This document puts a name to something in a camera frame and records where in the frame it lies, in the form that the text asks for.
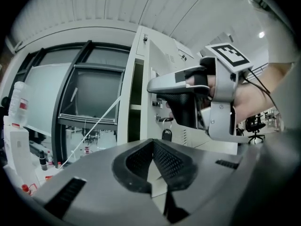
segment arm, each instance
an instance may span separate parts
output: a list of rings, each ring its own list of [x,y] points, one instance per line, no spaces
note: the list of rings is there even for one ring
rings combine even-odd
[[[290,68],[291,63],[269,63],[259,79],[272,93]],[[253,81],[262,87],[257,80]],[[234,105],[237,112],[237,123],[274,106],[271,99],[252,84],[243,84],[237,89]]]
[[[272,93],[290,70],[298,57],[298,47],[291,31],[269,9],[263,9],[256,0],[248,0],[255,8],[265,39],[269,47],[269,65],[259,77],[264,86]],[[234,106],[237,123],[273,107],[271,99],[252,84],[240,85],[236,91]]]

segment red label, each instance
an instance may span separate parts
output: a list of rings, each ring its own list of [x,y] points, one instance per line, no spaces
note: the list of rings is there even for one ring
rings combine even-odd
[[[12,126],[20,128],[19,124],[11,123]]]
[[[27,103],[28,103],[27,100],[21,99],[20,100],[20,108],[24,109],[24,110],[27,110]]]

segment cabinet door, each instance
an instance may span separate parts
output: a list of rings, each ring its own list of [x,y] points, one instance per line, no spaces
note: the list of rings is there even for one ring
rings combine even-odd
[[[144,69],[143,69],[143,84],[142,84],[142,101],[141,101],[141,131],[140,139],[147,138],[159,138],[162,137],[164,130],[163,123],[157,123],[156,115],[161,118],[169,117],[170,109],[166,108],[163,101],[162,108],[152,106],[152,96],[147,92],[147,84],[152,79],[152,71],[158,76],[176,71],[177,69],[168,61],[164,52],[162,52],[158,46],[149,40],[147,46],[147,53],[145,55]],[[165,123],[165,128],[169,128],[170,122]],[[171,131],[173,134],[173,142],[184,144],[184,138],[186,134],[186,128],[179,126],[175,120],[172,121]]]

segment black cable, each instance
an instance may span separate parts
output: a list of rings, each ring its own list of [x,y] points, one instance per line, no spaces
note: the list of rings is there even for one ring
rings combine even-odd
[[[253,82],[250,82],[244,75],[243,75],[243,78],[244,78],[245,81],[247,81],[248,83],[250,83],[250,84],[256,86],[258,89],[260,89],[262,92],[264,92],[264,93],[271,99],[272,103],[274,104],[274,106],[275,106],[276,109],[278,110],[278,108],[277,108],[277,106],[276,106],[276,104],[275,104],[275,101],[272,99],[272,97],[271,97],[271,95],[270,95],[270,92],[269,92],[268,90],[265,90],[265,89],[263,89],[262,87],[260,87],[259,85],[256,85],[256,84],[254,84]],[[262,82],[257,78],[257,76],[255,76],[255,78],[259,81],[260,84],[262,84]]]
[[[254,72],[251,70],[251,69],[248,69],[251,74],[256,78],[256,80],[258,80],[258,82],[262,85],[262,87],[264,87],[264,89],[268,92],[268,93],[271,93],[265,86],[264,84],[260,81],[260,79],[258,79],[258,77],[254,74]]]

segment white bottle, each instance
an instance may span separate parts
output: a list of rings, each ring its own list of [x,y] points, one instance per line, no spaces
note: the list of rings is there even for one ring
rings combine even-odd
[[[47,153],[47,159],[48,159],[48,165],[49,165],[49,166],[54,165],[54,164],[53,164],[53,158],[52,158],[52,156],[51,156],[51,154],[50,154],[50,151],[48,151],[48,153]]]
[[[23,127],[27,124],[28,86],[24,82],[16,82],[11,97],[8,117],[13,126]]]

